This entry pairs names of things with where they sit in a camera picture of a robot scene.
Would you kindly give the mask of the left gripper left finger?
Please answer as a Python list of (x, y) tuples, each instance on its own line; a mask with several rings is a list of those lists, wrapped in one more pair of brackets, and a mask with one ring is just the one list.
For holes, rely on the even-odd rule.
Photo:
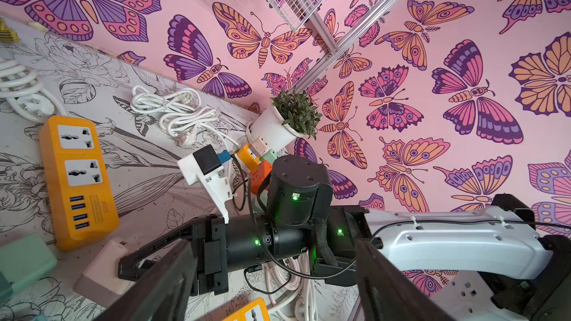
[(98, 320), (183, 320), (196, 273), (189, 241), (178, 242)]

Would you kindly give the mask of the pink usb charger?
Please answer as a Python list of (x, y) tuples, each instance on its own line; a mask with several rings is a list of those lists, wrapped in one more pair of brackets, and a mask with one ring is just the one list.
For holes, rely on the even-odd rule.
[(110, 240), (78, 277), (73, 290), (107, 309), (133, 284), (117, 276), (120, 259), (131, 252), (132, 248), (126, 242), (120, 239)]

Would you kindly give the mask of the green usb charger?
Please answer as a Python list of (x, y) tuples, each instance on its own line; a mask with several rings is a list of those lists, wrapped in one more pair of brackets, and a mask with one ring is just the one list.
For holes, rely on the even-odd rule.
[(37, 234), (1, 246), (1, 303), (42, 279), (57, 266), (57, 258)]

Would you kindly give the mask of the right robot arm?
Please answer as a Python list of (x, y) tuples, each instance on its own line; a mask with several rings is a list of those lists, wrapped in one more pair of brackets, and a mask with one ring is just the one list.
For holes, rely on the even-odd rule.
[(535, 211), (510, 194), (482, 209), (390, 213), (332, 205), (328, 169), (278, 158), (260, 213), (195, 218), (123, 257), (119, 278), (149, 277), (188, 297), (224, 294), (228, 275), (307, 255), (305, 281), (360, 289), (366, 320), (568, 320), (570, 240), (538, 234)]

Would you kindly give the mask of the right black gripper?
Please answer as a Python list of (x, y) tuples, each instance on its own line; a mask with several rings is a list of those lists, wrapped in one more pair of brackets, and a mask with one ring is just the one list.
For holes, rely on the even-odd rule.
[(196, 227), (187, 222), (120, 258), (117, 277), (136, 282), (153, 266), (141, 267), (142, 261), (173, 242), (191, 238), (197, 260), (191, 294), (219, 295), (229, 290), (230, 272), (269, 262), (267, 252), (276, 259), (285, 259), (299, 256), (312, 246), (309, 230), (279, 227), (263, 214), (241, 215), (231, 218), (229, 223), (213, 215), (194, 221)]

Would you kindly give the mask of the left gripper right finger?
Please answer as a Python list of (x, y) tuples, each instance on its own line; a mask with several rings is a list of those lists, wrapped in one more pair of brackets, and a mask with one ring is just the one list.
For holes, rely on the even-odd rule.
[(355, 244), (356, 273), (365, 320), (451, 320), (369, 242)]

